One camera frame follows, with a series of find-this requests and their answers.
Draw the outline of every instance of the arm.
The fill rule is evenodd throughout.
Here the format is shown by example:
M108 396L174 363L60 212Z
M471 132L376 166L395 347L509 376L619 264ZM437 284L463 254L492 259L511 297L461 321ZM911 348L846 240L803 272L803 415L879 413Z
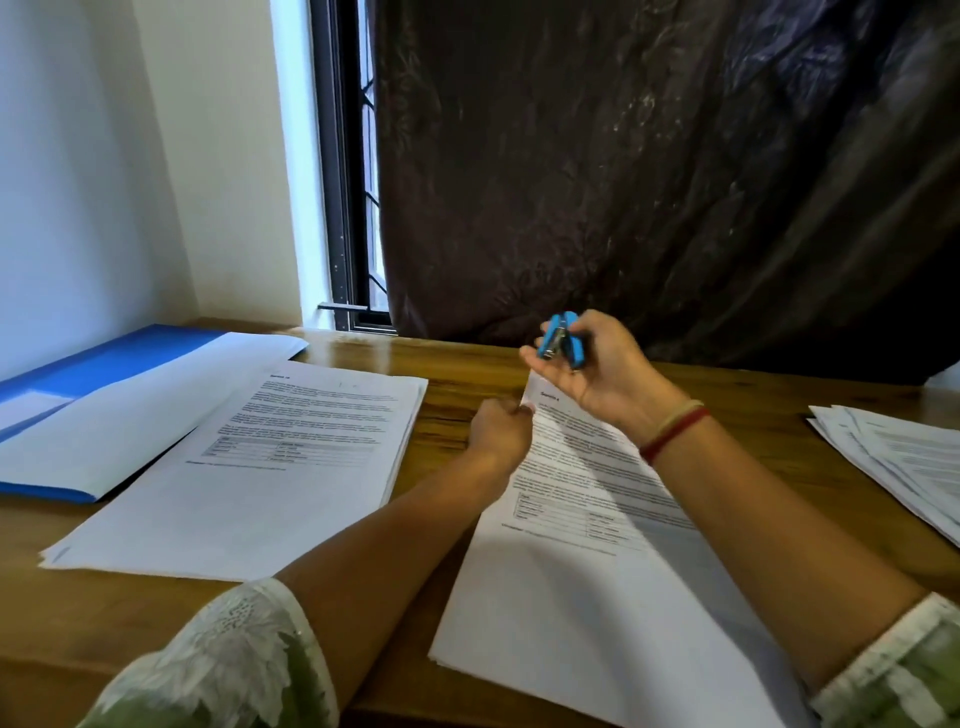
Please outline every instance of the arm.
M529 347L521 357L638 447L649 442L687 395L650 365L614 318L588 311L574 327L590 337L592 359L582 372L542 361ZM824 686L926 594L712 418L671 441L654 465L812 688Z
M470 445L413 490L277 575L296 596L346 705L423 582L497 500L530 448L531 412L488 400Z

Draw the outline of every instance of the window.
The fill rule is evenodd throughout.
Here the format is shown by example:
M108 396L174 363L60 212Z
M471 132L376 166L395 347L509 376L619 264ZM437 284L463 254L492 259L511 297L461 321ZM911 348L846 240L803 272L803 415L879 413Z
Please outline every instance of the window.
M337 329L393 333L380 247L372 5L310 0Z

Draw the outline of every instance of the paper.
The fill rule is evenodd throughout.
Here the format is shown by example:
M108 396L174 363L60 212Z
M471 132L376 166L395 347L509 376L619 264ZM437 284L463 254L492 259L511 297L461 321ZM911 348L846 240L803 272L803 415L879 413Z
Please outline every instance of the paper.
M657 474L532 376L534 444L484 512L430 649L621 726L810 726L784 655Z
M60 409L73 400L33 390L0 402L0 437L20 426L27 426L43 415Z
M102 387L0 443L0 482L102 497L196 427L237 387L305 347L294 336L226 333Z
M44 551L44 566L270 576L390 496L425 388L281 364Z
M852 407L810 411L844 457L960 546L960 432Z

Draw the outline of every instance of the person's left hand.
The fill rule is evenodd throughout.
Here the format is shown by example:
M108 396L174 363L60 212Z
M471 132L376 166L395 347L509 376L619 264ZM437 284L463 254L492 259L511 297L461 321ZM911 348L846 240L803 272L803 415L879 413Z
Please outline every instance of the person's left hand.
M483 459L504 479L510 477L533 441L533 410L515 400L485 400L470 423L467 453Z

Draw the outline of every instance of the blue folder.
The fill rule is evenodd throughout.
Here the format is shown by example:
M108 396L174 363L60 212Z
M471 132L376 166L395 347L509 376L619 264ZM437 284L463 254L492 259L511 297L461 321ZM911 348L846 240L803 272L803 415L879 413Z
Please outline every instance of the blue folder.
M222 331L154 324L31 372L0 381L0 401L10 400L30 390L76 400L108 384L142 374L160 364L173 361L223 335ZM0 434L0 442L10 439L56 411L55 409L45 412L27 422L4 430ZM0 493L19 493L74 502L93 502L94 500L93 497L79 491L37 488L14 483L0 483Z

